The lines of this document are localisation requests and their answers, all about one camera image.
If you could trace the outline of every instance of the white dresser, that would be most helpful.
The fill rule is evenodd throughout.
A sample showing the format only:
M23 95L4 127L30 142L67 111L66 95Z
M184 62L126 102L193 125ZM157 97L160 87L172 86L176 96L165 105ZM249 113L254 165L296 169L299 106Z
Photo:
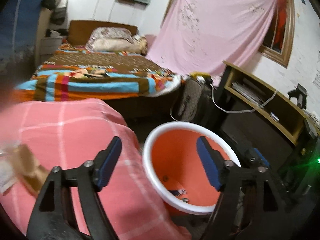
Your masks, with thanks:
M48 37L40 41L40 64L52 56L62 43L62 37Z

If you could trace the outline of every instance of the pink blanket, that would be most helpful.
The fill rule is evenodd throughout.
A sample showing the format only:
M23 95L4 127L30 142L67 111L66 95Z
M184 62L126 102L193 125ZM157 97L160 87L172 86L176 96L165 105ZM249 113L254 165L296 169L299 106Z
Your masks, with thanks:
M172 223L162 199L146 178L135 134L103 101L29 101L12 107L7 115L2 113L0 124L0 143L20 140L49 170L55 165L74 168L93 160L114 136L119 136L122 152L109 185L99 196L120 240L191 238L185 228ZM76 188L72 188L72 197L79 228L88 233ZM16 183L7 195L0 196L0 201L15 225L26 233L35 198Z
M242 66L258 50L276 0L175 0L147 58L179 74Z

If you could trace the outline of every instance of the wall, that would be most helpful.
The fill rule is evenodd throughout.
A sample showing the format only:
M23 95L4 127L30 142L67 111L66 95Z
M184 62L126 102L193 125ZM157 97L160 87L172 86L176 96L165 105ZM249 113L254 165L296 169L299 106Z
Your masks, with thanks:
M169 0L152 0L139 24L141 33L155 35L159 33L168 3Z
M307 110L320 114L320 88L313 84L320 70L320 27L319 17L311 3L294 0L295 32L288 68L257 53L247 70L278 89L284 95L297 83L307 89Z
M114 4L114 1L115 0L99 0L94 19L97 21L111 21L136 25L139 27L140 33L154 34L157 33L160 28L169 0L151 0L148 6L137 3L116 2ZM96 4L97 0L69 0L68 19L63 27L67 27L70 20L92 20Z

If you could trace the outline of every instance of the orange bucket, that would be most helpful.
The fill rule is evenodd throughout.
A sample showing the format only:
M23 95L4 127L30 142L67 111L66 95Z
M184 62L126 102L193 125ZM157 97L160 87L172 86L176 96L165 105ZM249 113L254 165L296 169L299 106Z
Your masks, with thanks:
M169 122L155 128L143 150L147 177L162 199L173 208L188 214L213 212L220 193L207 179L196 150L196 140L205 136L210 146L226 160L240 166L231 147L208 129L188 122Z

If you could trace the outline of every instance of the window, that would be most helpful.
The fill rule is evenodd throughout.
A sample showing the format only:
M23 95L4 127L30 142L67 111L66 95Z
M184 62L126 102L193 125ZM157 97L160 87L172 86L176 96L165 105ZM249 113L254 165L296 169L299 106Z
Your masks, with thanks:
M278 1L277 11L274 14L270 28L265 36L263 45L259 48L265 57L287 68L294 34L294 3L280 4Z

